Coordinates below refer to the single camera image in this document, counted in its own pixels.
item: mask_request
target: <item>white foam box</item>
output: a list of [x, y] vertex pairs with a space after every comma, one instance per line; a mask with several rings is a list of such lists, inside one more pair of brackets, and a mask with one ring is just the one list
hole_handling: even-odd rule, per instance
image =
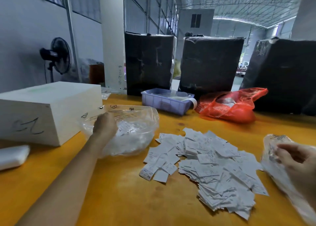
[[102, 106], [101, 86], [55, 82], [0, 94], [0, 138], [60, 146]]

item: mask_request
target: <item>purple plastic bin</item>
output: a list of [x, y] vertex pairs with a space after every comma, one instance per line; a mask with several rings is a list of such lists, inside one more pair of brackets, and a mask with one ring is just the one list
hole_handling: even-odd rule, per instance
[[[171, 90], [155, 88], [143, 91], [141, 92], [143, 105], [151, 106], [153, 108], [161, 109], [178, 115], [184, 115], [193, 104], [190, 100], [178, 101], [164, 96], [155, 95], [167, 93], [171, 93]], [[186, 92], [176, 92], [175, 96], [189, 96], [189, 98], [193, 98], [194, 94], [188, 94]]]

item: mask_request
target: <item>black box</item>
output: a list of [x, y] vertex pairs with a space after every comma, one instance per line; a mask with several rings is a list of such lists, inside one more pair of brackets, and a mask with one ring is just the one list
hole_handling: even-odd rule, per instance
[[231, 91], [244, 38], [207, 36], [184, 39], [179, 90], [201, 95]]
[[172, 35], [125, 33], [128, 95], [171, 88], [176, 42]]
[[316, 41], [274, 37], [257, 41], [240, 89], [267, 88], [255, 110], [279, 113], [316, 111]]

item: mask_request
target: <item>background fan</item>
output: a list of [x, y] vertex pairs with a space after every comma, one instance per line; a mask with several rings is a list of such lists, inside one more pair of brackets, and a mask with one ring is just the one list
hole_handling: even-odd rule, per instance
[[41, 48], [39, 51], [43, 60], [51, 61], [49, 67], [51, 83], [54, 82], [53, 67], [60, 74], [67, 73], [71, 64], [71, 52], [67, 42], [58, 37], [54, 38], [51, 43], [51, 49]]

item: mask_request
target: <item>wooden table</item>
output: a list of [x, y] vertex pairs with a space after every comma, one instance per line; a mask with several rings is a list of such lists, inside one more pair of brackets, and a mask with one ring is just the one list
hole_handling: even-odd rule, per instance
[[[140, 97], [111, 95], [105, 104], [141, 105]], [[263, 137], [285, 134], [303, 144], [316, 144], [316, 119], [295, 115], [256, 114], [257, 121], [237, 125], [204, 120], [190, 110], [183, 117], [159, 112], [159, 133], [184, 135], [183, 128], [203, 133], [211, 130], [240, 150], [260, 160]], [[32, 145], [24, 165], [0, 172], [0, 225], [14, 225], [85, 144], [78, 133], [59, 148]], [[1, 142], [0, 146], [19, 145]], [[158, 145], [153, 140], [151, 147]], [[77, 225], [304, 225], [289, 200], [265, 172], [258, 172], [270, 197], [256, 195], [248, 223], [227, 211], [216, 213], [197, 199], [198, 188], [186, 176], [175, 173], [166, 185], [138, 176], [148, 149], [132, 157], [108, 157], [97, 162]]]

